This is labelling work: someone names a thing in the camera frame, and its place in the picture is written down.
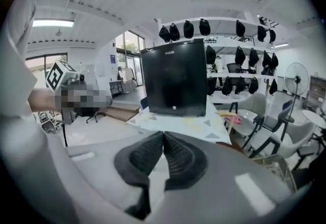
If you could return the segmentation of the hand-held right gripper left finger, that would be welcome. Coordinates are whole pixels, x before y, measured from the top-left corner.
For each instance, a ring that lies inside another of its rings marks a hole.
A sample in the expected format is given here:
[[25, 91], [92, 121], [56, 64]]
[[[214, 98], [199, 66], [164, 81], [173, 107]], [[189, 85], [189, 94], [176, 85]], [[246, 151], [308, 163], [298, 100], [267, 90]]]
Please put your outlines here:
[[159, 161], [163, 150], [164, 134], [154, 132], [138, 142], [121, 149], [114, 158], [114, 167], [122, 180], [140, 190], [137, 202], [125, 212], [143, 220], [151, 212], [149, 175]]

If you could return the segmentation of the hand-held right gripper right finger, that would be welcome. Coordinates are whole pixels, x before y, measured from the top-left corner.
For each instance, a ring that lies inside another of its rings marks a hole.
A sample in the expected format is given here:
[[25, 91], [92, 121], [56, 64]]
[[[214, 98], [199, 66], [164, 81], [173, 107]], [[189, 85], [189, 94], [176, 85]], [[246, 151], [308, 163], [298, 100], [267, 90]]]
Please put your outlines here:
[[165, 190], [191, 188], [205, 175], [208, 159], [199, 141], [188, 135], [164, 132], [164, 156], [169, 170]]

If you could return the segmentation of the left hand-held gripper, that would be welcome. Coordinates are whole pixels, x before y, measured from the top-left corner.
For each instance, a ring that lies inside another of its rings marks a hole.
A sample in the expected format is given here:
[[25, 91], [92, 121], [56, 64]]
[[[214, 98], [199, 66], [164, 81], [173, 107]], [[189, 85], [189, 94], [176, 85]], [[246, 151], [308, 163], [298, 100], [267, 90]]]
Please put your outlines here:
[[57, 59], [46, 77], [46, 85], [55, 95], [55, 104], [61, 110], [62, 121], [72, 124], [77, 117], [94, 117], [112, 102], [111, 92], [98, 85], [94, 65], [73, 68]]

